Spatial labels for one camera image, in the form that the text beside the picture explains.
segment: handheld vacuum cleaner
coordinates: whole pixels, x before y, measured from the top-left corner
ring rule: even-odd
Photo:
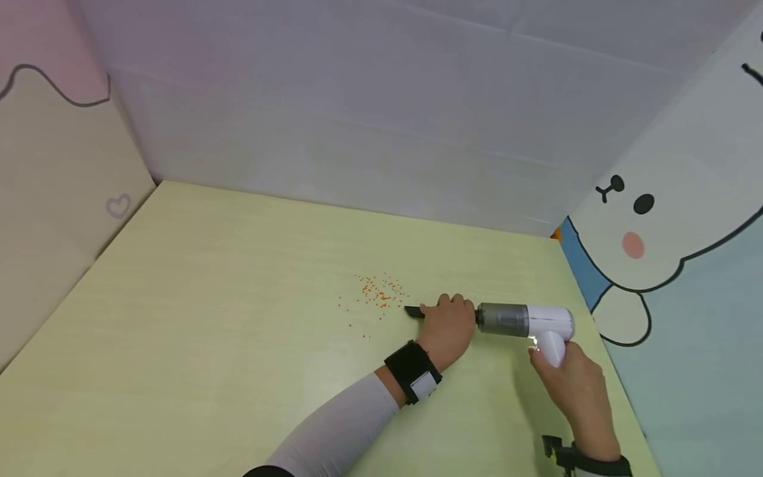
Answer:
[[[424,317],[417,306],[407,306],[405,312],[413,318]],[[567,308],[481,303],[475,320],[482,333],[530,338],[556,368],[565,358],[565,342],[575,334],[575,319]]]

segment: hand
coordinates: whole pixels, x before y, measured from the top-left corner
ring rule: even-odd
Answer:
[[[601,367],[572,342],[567,343],[565,360],[558,369],[535,348],[530,348],[530,362],[556,407],[567,417],[578,449],[591,459],[618,460],[620,443]]]
[[[429,353],[437,371],[443,372],[469,348],[475,333],[475,306],[456,293],[453,300],[442,294],[437,306],[422,304],[420,308],[424,328],[417,342]]]

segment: gray arm sleeve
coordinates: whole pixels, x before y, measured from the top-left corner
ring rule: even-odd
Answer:
[[[339,477],[362,456],[398,412],[375,373],[310,414],[267,460],[294,477]]]

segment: black wristband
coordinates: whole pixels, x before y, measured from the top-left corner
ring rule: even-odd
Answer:
[[[405,393],[405,404],[416,404],[422,397],[416,394],[414,383],[424,379],[427,373],[432,376],[434,382],[439,384],[443,377],[437,372],[429,355],[419,343],[408,341],[402,348],[392,353],[384,364],[398,382]]]
[[[541,436],[543,440],[543,449],[546,451],[546,457],[556,462],[556,465],[570,475],[573,469],[584,470],[596,475],[605,477],[632,477],[630,462],[623,456],[613,462],[603,462],[601,460],[591,459],[584,456],[580,450],[572,443],[571,447],[563,447],[562,439],[554,436]]]

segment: white vacuum handle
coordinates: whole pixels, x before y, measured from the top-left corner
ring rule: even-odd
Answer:
[[[553,331],[541,331],[535,336],[535,339],[538,343],[538,349],[546,361],[555,368],[560,367],[562,361],[565,360],[565,351],[567,350],[567,345],[562,336]]]

